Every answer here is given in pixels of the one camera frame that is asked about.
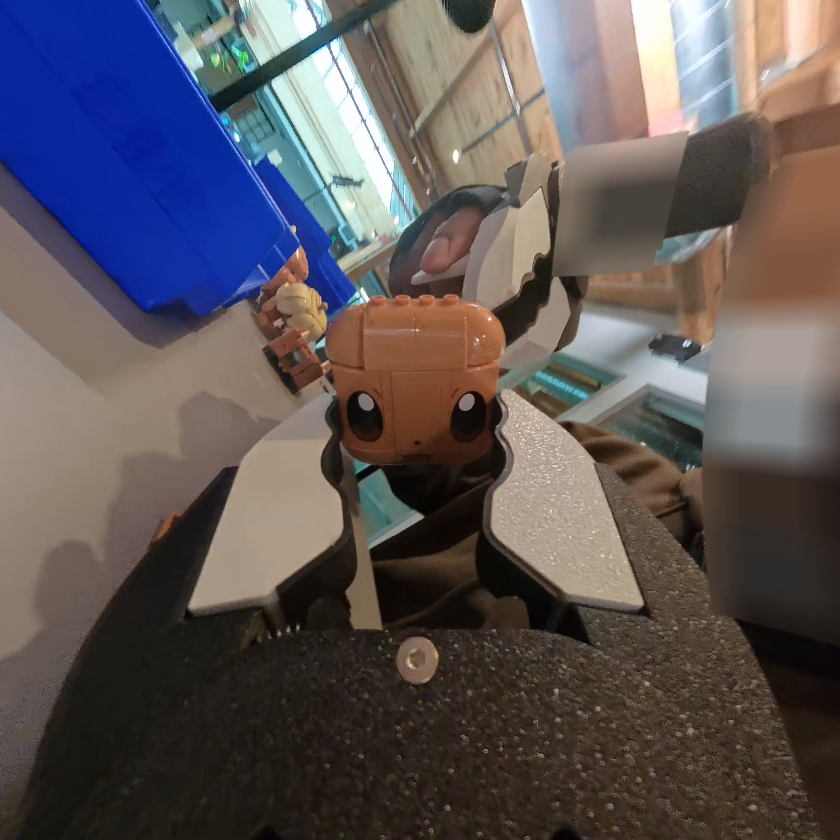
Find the small black device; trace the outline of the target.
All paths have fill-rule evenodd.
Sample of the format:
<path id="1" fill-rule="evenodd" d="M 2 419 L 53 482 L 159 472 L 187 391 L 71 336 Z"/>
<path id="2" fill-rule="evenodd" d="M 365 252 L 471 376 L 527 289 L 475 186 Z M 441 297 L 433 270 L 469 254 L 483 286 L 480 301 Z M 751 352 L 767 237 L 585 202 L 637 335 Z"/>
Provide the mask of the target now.
<path id="1" fill-rule="evenodd" d="M 648 349 L 654 355 L 670 358 L 683 364 L 697 356 L 703 350 L 703 345 L 678 334 L 662 333 L 650 341 Z"/>

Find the person's right hand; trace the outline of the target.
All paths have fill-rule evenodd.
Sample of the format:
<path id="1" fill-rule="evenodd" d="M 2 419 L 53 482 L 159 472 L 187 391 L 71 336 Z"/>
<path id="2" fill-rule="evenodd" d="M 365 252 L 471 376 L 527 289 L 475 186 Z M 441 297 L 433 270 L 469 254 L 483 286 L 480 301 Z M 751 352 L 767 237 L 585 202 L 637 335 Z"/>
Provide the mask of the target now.
<path id="1" fill-rule="evenodd" d="M 439 275 L 470 251 L 485 214 L 477 207 L 466 206 L 453 213 L 434 231 L 423 249 L 420 269 L 428 275 Z"/>

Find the stacked blue plastic bins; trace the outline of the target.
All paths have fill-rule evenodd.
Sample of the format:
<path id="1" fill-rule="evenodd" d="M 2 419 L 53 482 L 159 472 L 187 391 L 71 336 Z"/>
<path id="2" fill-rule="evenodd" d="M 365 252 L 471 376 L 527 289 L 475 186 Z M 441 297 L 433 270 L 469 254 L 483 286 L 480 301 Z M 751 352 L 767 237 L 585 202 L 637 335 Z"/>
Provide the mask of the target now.
<path id="1" fill-rule="evenodd" d="M 328 317 L 333 318 L 352 301 L 357 294 L 357 289 L 330 253 L 330 236 L 285 176 L 267 157 L 256 164 L 255 172 L 277 205 L 280 214 L 290 225 L 296 227 L 297 239 L 308 258 L 307 283 L 328 305 Z"/>

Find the large blue plastic bin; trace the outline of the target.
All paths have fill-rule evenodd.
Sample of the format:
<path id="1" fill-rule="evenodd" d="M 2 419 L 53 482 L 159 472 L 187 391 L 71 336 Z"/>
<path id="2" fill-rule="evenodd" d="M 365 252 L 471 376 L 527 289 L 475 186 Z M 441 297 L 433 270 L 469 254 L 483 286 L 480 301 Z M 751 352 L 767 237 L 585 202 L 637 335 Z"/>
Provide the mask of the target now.
<path id="1" fill-rule="evenodd" d="M 1 2 L 1 156 L 143 311 L 198 316 L 299 248 L 144 2 Z"/>

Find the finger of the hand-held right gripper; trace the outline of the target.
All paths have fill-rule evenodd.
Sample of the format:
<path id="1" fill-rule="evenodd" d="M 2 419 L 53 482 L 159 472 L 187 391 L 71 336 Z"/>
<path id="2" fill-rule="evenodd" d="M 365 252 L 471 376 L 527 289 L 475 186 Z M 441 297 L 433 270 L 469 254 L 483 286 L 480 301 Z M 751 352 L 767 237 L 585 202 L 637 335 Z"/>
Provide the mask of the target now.
<path id="1" fill-rule="evenodd" d="M 504 201 L 481 223 L 468 254 L 463 299 L 487 310 L 539 310 L 550 297 L 551 278 L 537 266 L 550 256 L 554 215 L 564 165 L 528 157 L 506 173 Z"/>
<path id="2" fill-rule="evenodd" d="M 577 282 L 551 282 L 526 301 L 523 291 L 513 309 L 507 347 L 507 366 L 530 366 L 567 347 L 576 337 L 581 319 Z"/>

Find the black ceiling pole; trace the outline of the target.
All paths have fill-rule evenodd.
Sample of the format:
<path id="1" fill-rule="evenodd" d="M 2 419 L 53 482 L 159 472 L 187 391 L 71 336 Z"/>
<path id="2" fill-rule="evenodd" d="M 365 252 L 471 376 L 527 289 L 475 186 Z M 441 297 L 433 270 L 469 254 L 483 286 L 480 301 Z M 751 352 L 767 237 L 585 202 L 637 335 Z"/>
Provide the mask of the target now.
<path id="1" fill-rule="evenodd" d="M 392 6 L 397 1 L 371 1 L 343 14 L 333 16 L 328 24 L 315 33 L 298 41 L 264 65 L 236 80 L 209 99 L 211 107 L 222 113 L 258 89 L 284 75 L 334 40 L 341 39 L 363 26 L 364 23 Z M 495 1 L 441 1 L 449 20 L 464 34 L 475 35 L 488 26 L 495 10 Z"/>

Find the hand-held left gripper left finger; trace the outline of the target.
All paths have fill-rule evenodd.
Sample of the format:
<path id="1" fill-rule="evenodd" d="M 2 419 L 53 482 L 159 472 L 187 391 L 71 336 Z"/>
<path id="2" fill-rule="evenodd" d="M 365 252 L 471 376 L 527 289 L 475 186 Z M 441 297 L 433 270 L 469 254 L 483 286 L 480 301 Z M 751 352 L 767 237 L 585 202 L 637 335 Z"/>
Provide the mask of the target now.
<path id="1" fill-rule="evenodd" d="M 287 609 L 344 594 L 353 582 L 353 529 L 340 489 L 343 463 L 335 401 L 312 401 L 242 459 L 188 610 L 206 615 Z"/>

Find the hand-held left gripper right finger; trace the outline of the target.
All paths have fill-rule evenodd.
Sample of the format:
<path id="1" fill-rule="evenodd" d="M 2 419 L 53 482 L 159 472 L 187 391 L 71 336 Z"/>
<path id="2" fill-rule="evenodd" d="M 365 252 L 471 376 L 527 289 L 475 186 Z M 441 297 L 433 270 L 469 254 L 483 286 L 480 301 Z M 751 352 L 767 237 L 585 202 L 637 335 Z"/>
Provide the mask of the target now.
<path id="1" fill-rule="evenodd" d="M 559 423 L 499 393 L 501 471 L 485 502 L 490 545 L 547 593 L 639 613 L 644 598 L 594 459 Z"/>

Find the brown and cream lego figure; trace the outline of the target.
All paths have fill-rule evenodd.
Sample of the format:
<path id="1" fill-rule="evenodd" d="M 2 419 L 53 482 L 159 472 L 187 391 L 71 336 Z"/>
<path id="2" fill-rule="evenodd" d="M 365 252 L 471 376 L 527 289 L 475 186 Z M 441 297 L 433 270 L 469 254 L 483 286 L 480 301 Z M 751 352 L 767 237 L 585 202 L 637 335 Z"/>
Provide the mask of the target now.
<path id="1" fill-rule="evenodd" d="M 328 328 L 328 304 L 307 283 L 308 258 L 299 247 L 261 289 L 255 323 L 266 339 L 263 354 L 288 391 L 331 377 L 332 365 L 314 347 Z"/>

